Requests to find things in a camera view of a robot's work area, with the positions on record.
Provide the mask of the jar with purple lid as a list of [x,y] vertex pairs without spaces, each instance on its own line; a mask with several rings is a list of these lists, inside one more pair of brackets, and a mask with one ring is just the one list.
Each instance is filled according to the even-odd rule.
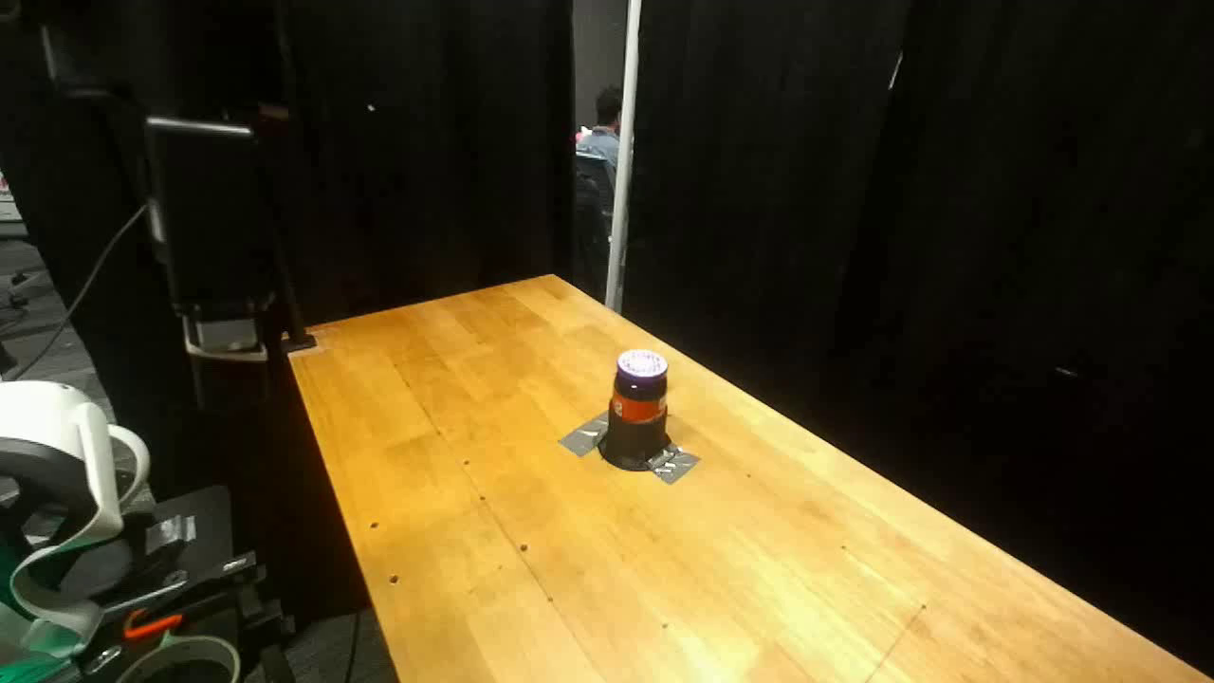
[[624,469],[647,469],[668,442],[668,361],[658,350],[628,350],[614,361],[600,452]]

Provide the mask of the person in background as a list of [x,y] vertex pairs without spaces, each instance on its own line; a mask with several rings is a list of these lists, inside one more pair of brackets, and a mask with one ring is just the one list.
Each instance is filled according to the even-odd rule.
[[604,88],[595,96],[595,121],[576,137],[576,160],[574,160],[576,261],[579,261],[579,284],[592,297],[600,297],[607,280],[607,234],[610,234],[614,170],[620,170],[620,115],[624,115],[624,88]]

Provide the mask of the white vertical pole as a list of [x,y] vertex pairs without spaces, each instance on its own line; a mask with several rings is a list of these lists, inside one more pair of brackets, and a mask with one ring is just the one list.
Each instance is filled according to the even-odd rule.
[[647,0],[628,0],[628,53],[624,53],[624,117],[620,117],[620,170],[607,239],[607,287],[604,302],[624,311],[628,297],[628,241],[631,241],[631,177],[634,177],[634,121],[636,121],[636,68],[643,68],[643,16]]

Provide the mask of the black curtain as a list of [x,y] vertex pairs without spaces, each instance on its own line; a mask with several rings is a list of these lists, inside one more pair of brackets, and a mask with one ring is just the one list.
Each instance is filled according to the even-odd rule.
[[628,306],[1214,651],[1214,0],[647,0]]

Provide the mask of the black monitor on stand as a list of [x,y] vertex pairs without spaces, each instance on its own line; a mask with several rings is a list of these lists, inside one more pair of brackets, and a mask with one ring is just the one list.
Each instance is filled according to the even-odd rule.
[[279,221],[251,126],[147,117],[153,239],[184,344],[196,361],[265,363],[279,302]]

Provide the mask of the orange handled tool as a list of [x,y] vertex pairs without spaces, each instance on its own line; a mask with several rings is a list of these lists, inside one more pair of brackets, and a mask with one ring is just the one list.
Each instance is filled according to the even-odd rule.
[[144,615],[144,610],[128,610],[122,619],[122,642],[137,646],[137,642],[147,642],[147,637],[165,637],[170,631],[180,631],[185,619],[180,610],[166,610],[166,615]]

